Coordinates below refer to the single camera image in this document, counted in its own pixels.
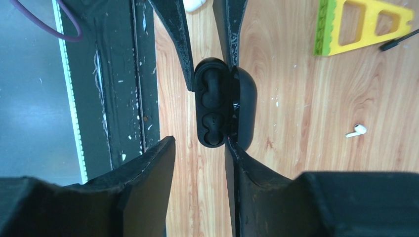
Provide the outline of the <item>black earbud charging case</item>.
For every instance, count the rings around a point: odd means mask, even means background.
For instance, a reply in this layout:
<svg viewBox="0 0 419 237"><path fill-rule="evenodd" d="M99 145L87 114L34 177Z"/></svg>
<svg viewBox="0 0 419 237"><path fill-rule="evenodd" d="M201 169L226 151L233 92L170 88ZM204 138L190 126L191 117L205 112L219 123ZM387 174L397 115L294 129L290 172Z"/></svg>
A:
<svg viewBox="0 0 419 237"><path fill-rule="evenodd" d="M197 137L217 148L231 139L247 150L254 135L257 88L244 69L230 69L218 58L206 58L195 68Z"/></svg>

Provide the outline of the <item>white earbud near triangle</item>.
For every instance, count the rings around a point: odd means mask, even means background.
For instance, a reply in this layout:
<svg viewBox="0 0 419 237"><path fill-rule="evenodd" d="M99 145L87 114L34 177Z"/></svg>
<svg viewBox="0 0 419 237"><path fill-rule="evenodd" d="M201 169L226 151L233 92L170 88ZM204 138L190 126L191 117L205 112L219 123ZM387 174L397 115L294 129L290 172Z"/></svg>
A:
<svg viewBox="0 0 419 237"><path fill-rule="evenodd" d="M363 126L362 124L356 124L354 125L354 131L347 133L345 137L346 138L355 137L355 136L363 135L366 132L367 132L367 128L365 126Z"/></svg>

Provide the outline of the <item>white earbud case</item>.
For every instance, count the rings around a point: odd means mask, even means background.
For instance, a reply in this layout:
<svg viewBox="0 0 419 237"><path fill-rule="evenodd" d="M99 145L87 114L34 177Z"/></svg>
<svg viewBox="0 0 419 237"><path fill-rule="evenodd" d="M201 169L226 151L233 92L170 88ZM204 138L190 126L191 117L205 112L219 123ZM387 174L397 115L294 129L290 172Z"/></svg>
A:
<svg viewBox="0 0 419 237"><path fill-rule="evenodd" d="M206 3L206 0L183 0L184 9L186 12L194 12L202 7Z"/></svg>

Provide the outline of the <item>black tripod stand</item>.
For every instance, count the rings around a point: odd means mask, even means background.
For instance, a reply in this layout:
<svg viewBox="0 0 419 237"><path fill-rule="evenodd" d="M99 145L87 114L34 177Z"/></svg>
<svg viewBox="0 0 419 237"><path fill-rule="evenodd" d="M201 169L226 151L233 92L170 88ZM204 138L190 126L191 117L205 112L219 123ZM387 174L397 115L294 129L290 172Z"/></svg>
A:
<svg viewBox="0 0 419 237"><path fill-rule="evenodd" d="M402 37L400 37L400 38L398 38L398 39L392 39L392 40L390 40L390 41L386 42L385 44L381 45L381 46L379 47L379 50L380 50L380 51L387 51L387 50L389 50L389 49L391 49L391 48L394 48L394 47L396 47L396 46L397 46L400 42L402 42L402 41L404 41L404 40L406 40L406 39L408 39L408 38L410 38L410 37L412 37L412 36L414 36L414 35L416 35L416 34L418 34L418 33L419 33L419 29L416 29L416 30L414 30L414 31L412 31L412 32L408 33L407 35L402 36Z"/></svg>

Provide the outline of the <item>yellow green triangle toy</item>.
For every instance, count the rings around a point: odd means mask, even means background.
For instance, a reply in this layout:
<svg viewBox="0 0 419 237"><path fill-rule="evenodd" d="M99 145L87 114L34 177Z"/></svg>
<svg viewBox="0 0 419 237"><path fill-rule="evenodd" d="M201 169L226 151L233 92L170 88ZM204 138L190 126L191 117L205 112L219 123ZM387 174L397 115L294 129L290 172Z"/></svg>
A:
<svg viewBox="0 0 419 237"><path fill-rule="evenodd" d="M348 44L339 42L343 32L343 10L345 5L359 8L355 24L354 41ZM388 33L378 35L376 28L379 16L392 19ZM412 29L413 10L380 0L320 0L313 47L315 56L332 56L362 47L382 43L407 36Z"/></svg>

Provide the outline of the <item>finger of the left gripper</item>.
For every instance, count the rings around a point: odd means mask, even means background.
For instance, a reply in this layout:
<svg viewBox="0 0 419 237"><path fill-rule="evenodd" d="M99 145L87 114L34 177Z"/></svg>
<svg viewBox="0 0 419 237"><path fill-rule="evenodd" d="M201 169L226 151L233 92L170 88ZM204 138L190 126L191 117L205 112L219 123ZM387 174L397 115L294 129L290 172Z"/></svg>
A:
<svg viewBox="0 0 419 237"><path fill-rule="evenodd" d="M247 0L214 0L212 4L222 56L229 67L239 65L240 33Z"/></svg>
<svg viewBox="0 0 419 237"><path fill-rule="evenodd" d="M149 0L169 34L178 55L186 87L194 92L194 63L184 3L181 0Z"/></svg>

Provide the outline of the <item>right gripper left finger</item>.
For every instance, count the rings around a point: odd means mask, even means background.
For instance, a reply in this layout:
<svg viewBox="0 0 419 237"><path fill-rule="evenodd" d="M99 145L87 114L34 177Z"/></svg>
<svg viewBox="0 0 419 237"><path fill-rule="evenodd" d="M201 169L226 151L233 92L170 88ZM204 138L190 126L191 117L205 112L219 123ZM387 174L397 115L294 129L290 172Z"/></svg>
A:
<svg viewBox="0 0 419 237"><path fill-rule="evenodd" d="M87 183L59 186L34 177L1 178L3 237L162 237L175 139Z"/></svg>

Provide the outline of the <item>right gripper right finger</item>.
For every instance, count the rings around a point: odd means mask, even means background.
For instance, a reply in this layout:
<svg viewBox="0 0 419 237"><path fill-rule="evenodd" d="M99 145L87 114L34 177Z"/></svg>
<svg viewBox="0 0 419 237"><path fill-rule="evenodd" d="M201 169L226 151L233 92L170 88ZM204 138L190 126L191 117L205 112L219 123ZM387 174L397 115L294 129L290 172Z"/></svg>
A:
<svg viewBox="0 0 419 237"><path fill-rule="evenodd" d="M306 171L289 179L229 140L225 169L235 237L416 237L419 176Z"/></svg>

